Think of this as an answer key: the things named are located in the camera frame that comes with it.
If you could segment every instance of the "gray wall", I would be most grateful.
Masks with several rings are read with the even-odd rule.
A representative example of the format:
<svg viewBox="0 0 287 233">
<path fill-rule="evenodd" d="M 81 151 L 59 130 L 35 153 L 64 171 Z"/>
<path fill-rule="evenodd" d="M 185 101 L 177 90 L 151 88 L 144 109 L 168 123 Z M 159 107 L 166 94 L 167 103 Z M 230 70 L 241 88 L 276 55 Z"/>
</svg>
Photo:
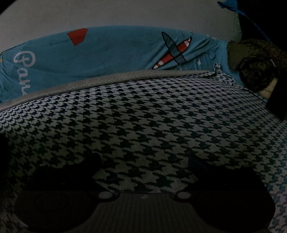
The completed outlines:
<svg viewBox="0 0 287 233">
<path fill-rule="evenodd" d="M 18 0 L 0 15 L 0 51 L 53 33 L 104 25 L 162 26 L 230 40 L 234 13 L 221 9 L 217 0 Z"/>
</svg>

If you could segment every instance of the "houndstooth pattern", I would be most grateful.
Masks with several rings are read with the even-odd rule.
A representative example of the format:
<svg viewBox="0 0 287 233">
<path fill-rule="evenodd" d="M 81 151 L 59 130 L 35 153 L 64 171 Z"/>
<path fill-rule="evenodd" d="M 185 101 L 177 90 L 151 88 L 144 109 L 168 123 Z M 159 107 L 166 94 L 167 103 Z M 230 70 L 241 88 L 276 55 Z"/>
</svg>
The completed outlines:
<svg viewBox="0 0 287 233">
<path fill-rule="evenodd" d="M 100 86 L 3 111 L 0 132 L 13 158 L 0 230 L 19 230 L 13 204 L 36 166 L 60 168 L 93 151 L 103 161 L 94 179 L 111 191 L 181 190 L 196 180 L 187 169 L 191 154 L 228 168 L 249 164 L 276 203 L 270 231 L 286 232 L 287 124 L 264 105 L 228 77 L 177 77 Z"/>
</svg>

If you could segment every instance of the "yellow object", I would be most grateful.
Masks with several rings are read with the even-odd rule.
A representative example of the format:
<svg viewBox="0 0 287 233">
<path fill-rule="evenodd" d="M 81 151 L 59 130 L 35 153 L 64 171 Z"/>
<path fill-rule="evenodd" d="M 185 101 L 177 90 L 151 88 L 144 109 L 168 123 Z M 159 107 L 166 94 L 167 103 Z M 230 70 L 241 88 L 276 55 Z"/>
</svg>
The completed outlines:
<svg viewBox="0 0 287 233">
<path fill-rule="evenodd" d="M 259 93 L 260 93 L 263 97 L 269 99 L 269 97 L 270 97 L 270 95 L 271 95 L 271 93 L 272 93 L 272 91 L 273 91 L 273 89 L 274 89 L 274 87 L 275 87 L 277 81 L 278 81 L 278 79 L 277 79 L 277 78 L 274 78 L 274 79 L 271 81 L 271 83 L 268 85 L 268 87 L 266 87 L 265 89 L 263 89 L 263 90 L 260 91 Z"/>
</svg>

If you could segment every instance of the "crumpled houndstooth fabric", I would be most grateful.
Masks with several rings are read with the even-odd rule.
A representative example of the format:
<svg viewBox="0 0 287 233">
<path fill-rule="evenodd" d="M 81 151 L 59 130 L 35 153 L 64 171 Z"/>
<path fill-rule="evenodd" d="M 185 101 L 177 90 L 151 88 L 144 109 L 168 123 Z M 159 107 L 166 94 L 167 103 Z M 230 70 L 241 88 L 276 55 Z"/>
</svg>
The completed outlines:
<svg viewBox="0 0 287 233">
<path fill-rule="evenodd" d="M 111 191 L 181 190 L 196 180 L 190 154 L 229 168 L 250 164 L 276 203 L 269 230 L 284 232 L 287 124 L 265 110 L 263 98 L 222 76 L 112 84 L 1 112 L 0 132 L 13 147 L 1 232 L 19 229 L 13 203 L 36 166 L 79 163 L 86 150 L 101 155 L 94 179 Z"/>
</svg>

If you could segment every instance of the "houndstooth mattress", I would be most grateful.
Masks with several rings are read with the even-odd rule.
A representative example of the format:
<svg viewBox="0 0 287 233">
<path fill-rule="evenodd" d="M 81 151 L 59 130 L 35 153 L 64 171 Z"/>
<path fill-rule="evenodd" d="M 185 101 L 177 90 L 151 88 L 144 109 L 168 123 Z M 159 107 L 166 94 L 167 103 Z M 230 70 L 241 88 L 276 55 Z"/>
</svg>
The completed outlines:
<svg viewBox="0 0 287 233">
<path fill-rule="evenodd" d="M 20 229 L 13 204 L 36 166 L 79 163 L 86 150 L 101 155 L 94 179 L 111 191 L 181 190 L 196 181 L 187 168 L 191 154 L 228 168 L 249 164 L 276 204 L 269 230 L 287 232 L 287 123 L 216 69 L 104 85 L 0 112 L 0 132 L 13 148 L 1 233 Z"/>
</svg>

